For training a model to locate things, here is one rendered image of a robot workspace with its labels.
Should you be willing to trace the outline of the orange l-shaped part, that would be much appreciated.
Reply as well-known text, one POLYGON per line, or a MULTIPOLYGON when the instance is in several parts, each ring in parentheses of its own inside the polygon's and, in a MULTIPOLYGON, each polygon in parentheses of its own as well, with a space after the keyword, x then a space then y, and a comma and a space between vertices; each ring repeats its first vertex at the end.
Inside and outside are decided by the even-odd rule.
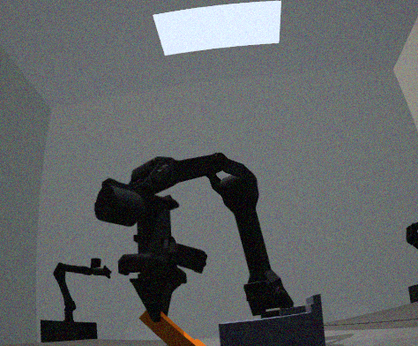
POLYGON ((163 312, 160 313, 159 322, 152 322, 147 311, 142 313, 139 319, 169 346, 206 346, 199 339, 194 340, 191 338, 163 312))

